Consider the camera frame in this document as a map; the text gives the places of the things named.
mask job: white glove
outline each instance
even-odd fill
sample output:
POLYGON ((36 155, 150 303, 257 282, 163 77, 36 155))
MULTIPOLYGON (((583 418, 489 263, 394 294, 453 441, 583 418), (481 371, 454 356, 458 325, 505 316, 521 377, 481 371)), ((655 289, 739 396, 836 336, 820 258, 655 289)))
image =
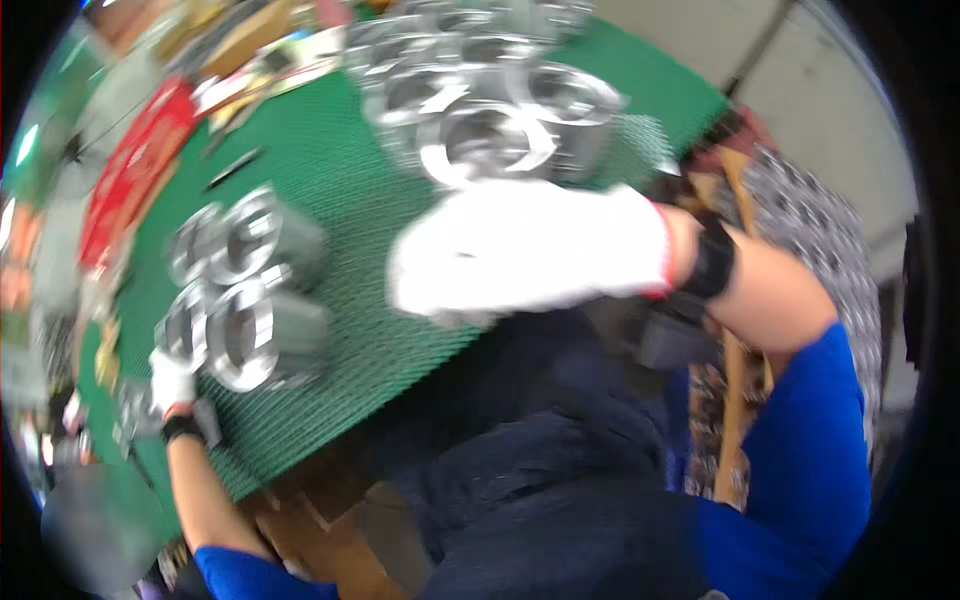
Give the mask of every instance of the white glove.
POLYGON ((154 349, 150 354, 150 366, 154 370, 154 376, 150 379, 154 406, 165 419, 174 405, 193 405, 196 393, 189 365, 162 350, 154 349))
POLYGON ((396 308, 453 314, 545 311, 601 295, 670 289, 660 211, 625 185, 606 194, 542 180, 490 180, 429 210, 394 243, 396 308))

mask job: black pen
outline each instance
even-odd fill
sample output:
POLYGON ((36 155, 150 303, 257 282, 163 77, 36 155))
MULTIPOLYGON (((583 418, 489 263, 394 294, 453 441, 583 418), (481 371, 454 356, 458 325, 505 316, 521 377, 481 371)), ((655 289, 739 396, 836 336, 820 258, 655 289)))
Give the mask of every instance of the black pen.
POLYGON ((233 175, 234 173, 236 173, 236 172, 239 171, 240 169, 246 167, 248 164, 254 162, 260 155, 263 154, 263 151, 264 151, 264 147, 263 147, 263 146, 259 146, 259 147, 257 147, 257 148, 254 148, 253 150, 247 152, 247 153, 244 154, 243 156, 240 156, 240 157, 237 158, 236 160, 234 160, 234 161, 230 164, 229 167, 227 167, 226 169, 224 169, 223 171, 221 171, 221 172, 217 175, 217 177, 215 177, 215 178, 213 178, 212 180, 210 180, 210 183, 208 183, 208 184, 206 185, 206 188, 204 188, 204 191, 208 192, 208 191, 210 191, 211 189, 213 189, 214 187, 216 187, 216 186, 220 185, 221 183, 223 183, 224 181, 226 181, 231 175, 233 175))

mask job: green mat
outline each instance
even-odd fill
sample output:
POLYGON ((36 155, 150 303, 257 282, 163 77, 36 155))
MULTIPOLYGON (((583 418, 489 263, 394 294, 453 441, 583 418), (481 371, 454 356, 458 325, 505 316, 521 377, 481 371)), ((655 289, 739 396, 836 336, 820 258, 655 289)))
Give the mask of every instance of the green mat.
MULTIPOLYGON (((593 19, 588 34, 553 54, 613 84, 631 98, 628 112, 658 118, 679 153, 723 109, 711 85, 641 39, 593 19)), ((177 288, 161 257, 168 236, 195 210, 216 201, 233 204, 271 181, 280 198, 316 219, 329 234, 326 278, 313 297, 334 315, 333 362, 315 385, 282 392, 228 393, 203 377, 199 392, 215 406, 228 450, 213 452, 216 469, 234 497, 268 483, 382 406, 473 340, 473 329, 447 331, 395 314, 384 301, 384 264, 397 233, 434 202, 426 180, 402 174, 381 152, 361 117, 357 89, 341 73, 267 102, 213 158, 200 161, 206 127, 183 148, 180 169, 137 234, 131 279, 117 299, 122 321, 121 374, 146 381, 154 326, 177 288), (246 151, 268 152, 208 194, 201 189, 246 151)), ((614 146, 594 179, 641 185, 650 165, 614 146)), ((94 448, 119 461, 111 437, 116 413, 93 381, 99 332, 84 338, 79 387, 90 405, 94 448)), ((159 443, 139 443, 146 470, 164 509, 173 515, 168 475, 159 443)), ((171 524, 176 528, 176 519, 171 524)))

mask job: black wristband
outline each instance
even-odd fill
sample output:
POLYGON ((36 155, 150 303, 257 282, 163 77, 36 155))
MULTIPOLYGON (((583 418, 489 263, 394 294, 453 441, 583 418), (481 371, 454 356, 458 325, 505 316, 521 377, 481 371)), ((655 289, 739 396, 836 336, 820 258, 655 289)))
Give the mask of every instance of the black wristband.
POLYGON ((715 212, 694 215, 704 226, 697 236, 697 258, 686 283, 678 292, 707 302, 720 296, 730 284, 736 244, 715 212))
POLYGON ((191 435, 196 436, 204 445, 206 445, 204 432, 200 430, 200 426, 193 419, 193 417, 174 415, 163 423, 162 433, 163 441, 167 444, 181 435, 191 435))

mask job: white wall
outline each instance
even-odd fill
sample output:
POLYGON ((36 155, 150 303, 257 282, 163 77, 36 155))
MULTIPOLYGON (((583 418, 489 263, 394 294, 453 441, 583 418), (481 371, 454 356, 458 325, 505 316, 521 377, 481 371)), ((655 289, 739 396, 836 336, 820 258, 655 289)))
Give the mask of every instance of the white wall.
MULTIPOLYGON (((597 14, 722 85, 778 0, 597 0, 597 14)), ((794 8, 740 92, 783 151, 847 197, 864 220, 878 279, 900 272, 916 211, 906 152, 875 89, 820 21, 794 8)))

